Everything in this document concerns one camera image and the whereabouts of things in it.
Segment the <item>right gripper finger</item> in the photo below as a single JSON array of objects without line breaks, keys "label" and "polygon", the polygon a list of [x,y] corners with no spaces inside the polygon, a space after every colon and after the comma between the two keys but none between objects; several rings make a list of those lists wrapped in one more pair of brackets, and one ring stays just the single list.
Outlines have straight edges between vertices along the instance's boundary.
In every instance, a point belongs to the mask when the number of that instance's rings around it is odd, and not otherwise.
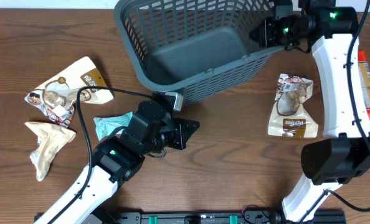
[{"label": "right gripper finger", "polygon": [[249,37],[252,41],[258,43],[259,47],[266,47],[265,34],[251,32]]},{"label": "right gripper finger", "polygon": [[263,37],[265,35],[265,25],[260,24],[255,29],[249,32],[250,37]]}]

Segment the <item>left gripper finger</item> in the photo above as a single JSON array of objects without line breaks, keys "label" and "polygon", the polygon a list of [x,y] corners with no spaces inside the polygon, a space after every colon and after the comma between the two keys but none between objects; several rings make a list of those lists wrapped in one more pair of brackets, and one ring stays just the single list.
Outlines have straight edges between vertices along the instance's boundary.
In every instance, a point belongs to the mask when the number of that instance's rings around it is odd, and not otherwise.
[{"label": "left gripper finger", "polygon": [[185,134],[193,134],[200,127],[200,122],[190,119],[175,118],[175,122],[179,125],[181,132]]},{"label": "left gripper finger", "polygon": [[182,129],[180,132],[180,150],[186,148],[186,143],[190,139],[190,137],[196,132],[195,129]]}]

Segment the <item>grey plastic basket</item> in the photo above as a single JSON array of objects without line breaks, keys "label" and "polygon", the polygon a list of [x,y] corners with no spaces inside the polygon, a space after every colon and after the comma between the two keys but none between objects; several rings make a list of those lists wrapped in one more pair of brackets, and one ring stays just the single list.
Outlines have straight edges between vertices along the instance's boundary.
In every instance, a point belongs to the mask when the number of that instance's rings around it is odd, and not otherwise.
[{"label": "grey plastic basket", "polygon": [[113,13],[140,83],[186,105],[253,79],[278,51],[249,37],[273,0],[119,0]]}]

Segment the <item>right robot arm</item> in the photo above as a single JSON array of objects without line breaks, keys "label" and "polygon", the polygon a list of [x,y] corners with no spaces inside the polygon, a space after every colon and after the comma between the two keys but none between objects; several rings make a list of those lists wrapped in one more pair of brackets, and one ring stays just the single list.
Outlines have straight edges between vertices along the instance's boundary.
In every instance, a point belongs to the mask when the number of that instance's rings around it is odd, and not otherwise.
[{"label": "right robot arm", "polygon": [[323,139],[301,152],[302,176],[270,223],[314,223],[332,218],[318,211],[330,195],[370,169],[370,120],[364,105],[358,67],[359,33],[365,17],[334,1],[275,1],[275,12],[249,37],[261,47],[290,51],[305,41],[320,75],[324,103]]}]

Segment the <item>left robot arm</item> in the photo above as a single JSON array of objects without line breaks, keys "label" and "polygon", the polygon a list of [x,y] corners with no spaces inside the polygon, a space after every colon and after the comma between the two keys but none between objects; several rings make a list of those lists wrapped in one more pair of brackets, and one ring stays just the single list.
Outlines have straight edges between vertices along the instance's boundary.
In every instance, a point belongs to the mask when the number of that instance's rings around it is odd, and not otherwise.
[{"label": "left robot arm", "polygon": [[93,151],[75,183],[36,223],[83,223],[140,169],[145,156],[164,148],[183,150],[199,122],[173,117],[155,101],[143,101],[127,127],[113,131]]}]

